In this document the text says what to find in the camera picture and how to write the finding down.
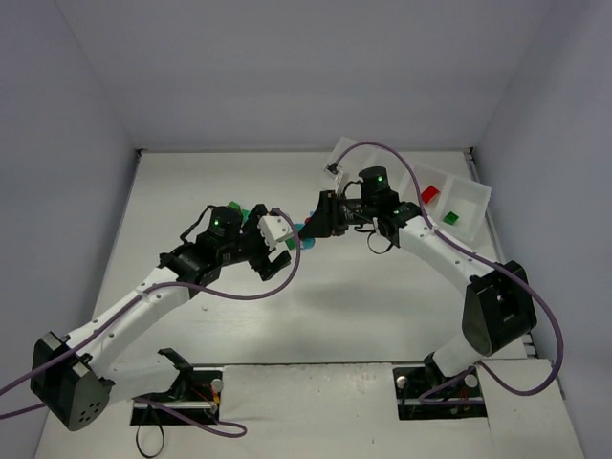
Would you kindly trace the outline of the teal green printed lego brick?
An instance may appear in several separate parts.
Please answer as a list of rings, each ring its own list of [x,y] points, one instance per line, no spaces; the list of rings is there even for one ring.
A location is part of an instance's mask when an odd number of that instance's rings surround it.
[[[295,223],[295,228],[297,230],[301,230],[304,227],[303,223]],[[316,240],[314,238],[307,238],[300,240],[300,248],[303,251],[307,251],[312,249],[316,244]],[[295,249],[295,240],[293,237],[290,237],[285,241],[285,245],[288,250],[293,251]]]

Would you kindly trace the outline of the small green lego brick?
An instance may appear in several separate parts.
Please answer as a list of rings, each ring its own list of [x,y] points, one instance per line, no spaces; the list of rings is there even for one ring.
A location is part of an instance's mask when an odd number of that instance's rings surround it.
[[[443,221],[448,225],[454,225],[459,220],[459,215],[453,211],[447,213],[443,219]]]

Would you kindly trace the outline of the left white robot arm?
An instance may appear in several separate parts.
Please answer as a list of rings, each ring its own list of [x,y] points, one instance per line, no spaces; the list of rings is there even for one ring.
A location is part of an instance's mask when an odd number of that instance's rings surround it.
[[[164,316],[208,293],[224,268],[245,263],[262,281],[297,268],[297,255],[275,252],[296,239],[295,226],[280,210],[209,206],[204,214],[207,228],[193,240],[186,229],[180,245],[161,253],[123,300],[67,335],[49,332],[34,345],[30,389],[68,430],[86,428],[110,404],[182,388],[192,366],[171,348],[146,363],[121,367],[118,359]]]

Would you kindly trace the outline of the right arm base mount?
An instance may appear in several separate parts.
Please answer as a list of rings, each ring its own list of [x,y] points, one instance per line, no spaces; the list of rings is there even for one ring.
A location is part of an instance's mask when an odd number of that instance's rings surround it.
[[[452,379],[435,380],[423,366],[392,369],[400,421],[444,421],[488,417],[474,367]]]

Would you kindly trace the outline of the red rounded lego brick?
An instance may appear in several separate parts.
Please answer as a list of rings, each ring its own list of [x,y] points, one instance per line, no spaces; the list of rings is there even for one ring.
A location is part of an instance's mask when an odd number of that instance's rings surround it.
[[[432,202],[439,194],[441,193],[440,189],[436,186],[428,186],[422,193],[421,198],[423,202],[428,205]]]

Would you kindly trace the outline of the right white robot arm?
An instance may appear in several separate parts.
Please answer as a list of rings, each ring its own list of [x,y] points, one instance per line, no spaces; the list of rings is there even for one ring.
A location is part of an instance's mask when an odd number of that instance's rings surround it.
[[[316,210],[299,237],[329,238],[352,226],[371,225],[391,247],[425,261],[463,295],[460,332],[425,360],[435,375],[454,377],[536,326],[535,306],[523,288],[527,275],[520,264],[482,263],[459,241],[437,235],[420,207],[402,200],[391,188],[385,167],[370,166],[358,176],[357,198],[334,190],[320,192]]]

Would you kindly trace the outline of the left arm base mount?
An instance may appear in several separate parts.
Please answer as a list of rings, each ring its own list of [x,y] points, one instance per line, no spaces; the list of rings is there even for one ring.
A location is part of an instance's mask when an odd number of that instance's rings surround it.
[[[149,393],[144,397],[178,412],[202,425],[214,425],[219,420],[221,391],[224,388],[223,368],[189,363],[171,348],[158,351],[178,372],[165,392]],[[133,403],[131,426],[186,426],[187,422],[166,411],[143,403]]]

